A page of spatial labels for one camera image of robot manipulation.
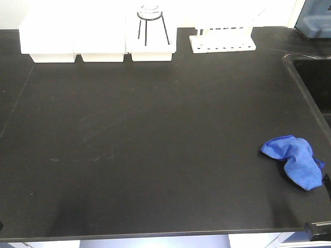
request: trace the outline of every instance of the black stand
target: black stand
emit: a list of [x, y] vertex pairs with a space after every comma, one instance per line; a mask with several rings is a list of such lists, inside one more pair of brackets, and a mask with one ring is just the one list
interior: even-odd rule
[[139, 13], [137, 12], [137, 16], [140, 18], [139, 20], [139, 31], [138, 31], [138, 39], [140, 39], [140, 28], [141, 28], [141, 20], [144, 20], [145, 21], [145, 46], [147, 46], [147, 21], [154, 21], [154, 20], [157, 20], [159, 18], [162, 18], [162, 22], [163, 22], [163, 28], [164, 28], [164, 31], [165, 31], [165, 35], [167, 37], [167, 42], [168, 42], [168, 45], [170, 45], [170, 42], [169, 42], [169, 38], [168, 38], [168, 32], [167, 32], [167, 28], [166, 28], [166, 25], [164, 23], [164, 17], [163, 17], [163, 12], [161, 12], [161, 14], [156, 17], [156, 18], [152, 18], [152, 19], [148, 19], [148, 18], [143, 18], [139, 15]]

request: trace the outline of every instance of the blue cloth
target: blue cloth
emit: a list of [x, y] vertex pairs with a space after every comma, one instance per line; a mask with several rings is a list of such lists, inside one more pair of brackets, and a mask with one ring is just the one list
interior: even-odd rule
[[304, 190], [322, 185], [324, 163], [313, 158], [311, 146], [305, 139], [292, 135], [274, 138], [264, 143], [261, 152], [273, 159], [287, 160], [286, 174]]

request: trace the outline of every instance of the scratch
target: scratch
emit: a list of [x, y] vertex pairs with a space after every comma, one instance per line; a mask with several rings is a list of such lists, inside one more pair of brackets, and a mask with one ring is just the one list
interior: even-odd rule
[[99, 131], [92, 133], [92, 134], [89, 135], [88, 137], [84, 138], [84, 139], [83, 139], [83, 142], [85, 142], [85, 141], [88, 140], [89, 138], [92, 138], [92, 137], [98, 135], [99, 133], [101, 133], [101, 132], [107, 130], [108, 128], [112, 127], [113, 125], [117, 124], [118, 122], [119, 122], [119, 121], [115, 121], [115, 122], [111, 123], [110, 125], [108, 125], [108, 126], [102, 128], [102, 129], [100, 129]]
[[313, 59], [317, 59], [315, 57], [312, 57], [312, 56], [308, 56], [308, 55], [304, 55], [305, 57], [308, 57], [308, 58], [313, 58]]
[[127, 143], [127, 142], [129, 142], [130, 140], [132, 140], [132, 139], [134, 139], [134, 138], [136, 138], [136, 137], [138, 137], [138, 136], [141, 136], [141, 135], [143, 135], [143, 134], [142, 134], [142, 133], [138, 133], [138, 134], [136, 134], [136, 135], [133, 135], [133, 136], [131, 136], [131, 137], [128, 137], [127, 139], [123, 140], [122, 142], [116, 144], [116, 145], [114, 146], [114, 148], [115, 148], [115, 147], [118, 147], [118, 146], [120, 146], [120, 145], [122, 145], [122, 144], [124, 144], [124, 143]]
[[18, 102], [20, 101], [21, 95], [23, 94], [23, 91], [24, 91], [25, 87], [27, 86], [27, 81], [28, 81], [28, 79], [30, 78], [30, 75], [31, 75], [31, 73], [32, 73], [34, 67], [35, 67], [35, 65], [32, 66], [32, 68], [31, 68], [31, 70], [30, 70], [28, 76], [26, 77], [26, 80], [25, 80], [25, 82], [24, 82], [24, 85], [23, 85], [23, 87], [22, 87], [20, 93], [19, 93], [19, 96], [17, 97], [17, 100], [16, 100], [16, 102], [14, 103], [14, 105], [13, 105], [13, 107], [12, 107], [10, 113], [9, 113], [9, 116], [8, 116], [8, 118], [7, 118], [7, 120], [6, 120], [5, 124], [4, 124], [4, 127], [2, 128], [2, 131], [1, 131], [1, 133], [0, 133], [0, 138], [2, 138], [2, 136], [3, 136], [4, 133], [5, 133], [5, 130], [6, 130], [6, 128], [7, 128], [7, 125], [8, 125], [8, 123], [9, 123], [9, 121], [10, 121], [10, 119], [11, 119], [13, 113], [14, 113], [14, 110], [16, 109], [16, 106], [17, 106]]
[[274, 51], [281, 51], [281, 52], [287, 52], [286, 50], [281, 50], [281, 49], [273, 49], [273, 48], [269, 48], [270, 50], [274, 50]]
[[107, 159], [111, 159], [112, 161], [114, 161], [114, 158], [115, 158], [114, 148], [112, 147], [112, 149], [111, 149], [111, 155]]
[[217, 128], [221, 129], [220, 124], [218, 124], [217, 122], [215, 122], [213, 119], [210, 119], [210, 120], [217, 126]]
[[97, 158], [95, 158], [94, 160], [93, 160], [93, 162], [97, 162], [103, 155], [105, 155], [106, 154], [106, 152], [104, 152], [103, 154], [101, 154], [99, 157], [97, 157]]
[[95, 116], [95, 115], [98, 115], [98, 114], [100, 114], [100, 113], [102, 113], [102, 112], [105, 112], [105, 110], [99, 110], [99, 111], [96, 112], [96, 113], [93, 113], [93, 114], [91, 114], [91, 115], [87, 115], [87, 116], [85, 116], [84, 118], [78, 120], [77, 122], [84, 121], [84, 120], [86, 120], [86, 119], [88, 119], [88, 118], [90, 118], [90, 117], [93, 117], [93, 116]]
[[60, 161], [59, 159], [50, 159], [51, 161], [57, 163], [58, 161]]

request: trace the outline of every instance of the sink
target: sink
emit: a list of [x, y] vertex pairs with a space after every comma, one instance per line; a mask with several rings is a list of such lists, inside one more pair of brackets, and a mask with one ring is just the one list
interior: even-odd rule
[[284, 62], [331, 142], [331, 57], [288, 54]]
[[331, 59], [296, 59], [293, 65], [331, 127]]

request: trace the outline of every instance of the black sink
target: black sink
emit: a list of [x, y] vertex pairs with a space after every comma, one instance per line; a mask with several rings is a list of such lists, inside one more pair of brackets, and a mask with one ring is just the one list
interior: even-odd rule
[[297, 59], [293, 65], [331, 127], [331, 59]]

